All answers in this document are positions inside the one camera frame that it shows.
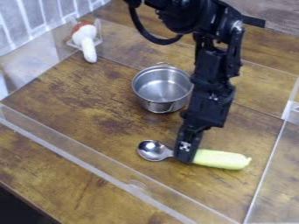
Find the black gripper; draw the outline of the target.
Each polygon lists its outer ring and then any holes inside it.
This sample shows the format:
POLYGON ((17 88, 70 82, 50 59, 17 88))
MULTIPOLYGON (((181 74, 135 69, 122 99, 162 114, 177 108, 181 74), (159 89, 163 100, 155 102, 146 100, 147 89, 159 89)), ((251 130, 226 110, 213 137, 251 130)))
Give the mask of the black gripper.
POLYGON ((225 126, 237 91, 229 81, 210 83, 193 78, 191 83, 191 100, 182 114, 183 125, 174 146, 174 157, 186 164, 195 158, 203 130, 225 126))

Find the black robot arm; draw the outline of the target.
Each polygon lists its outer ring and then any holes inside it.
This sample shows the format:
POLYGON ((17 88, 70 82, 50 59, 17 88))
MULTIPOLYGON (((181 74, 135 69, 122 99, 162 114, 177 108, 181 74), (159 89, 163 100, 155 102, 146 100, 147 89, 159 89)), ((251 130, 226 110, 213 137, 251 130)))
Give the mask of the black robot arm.
POLYGON ((221 0, 125 0, 135 28, 153 43, 170 45, 186 34, 195 40, 195 70, 191 101, 182 113, 183 125, 174 146, 174 157, 191 163, 202 135, 213 127, 225 125, 237 88, 230 79, 239 75, 241 44, 245 34, 243 16, 221 0), (177 33, 158 38, 145 28, 137 9, 142 5, 155 9, 166 27, 177 33))

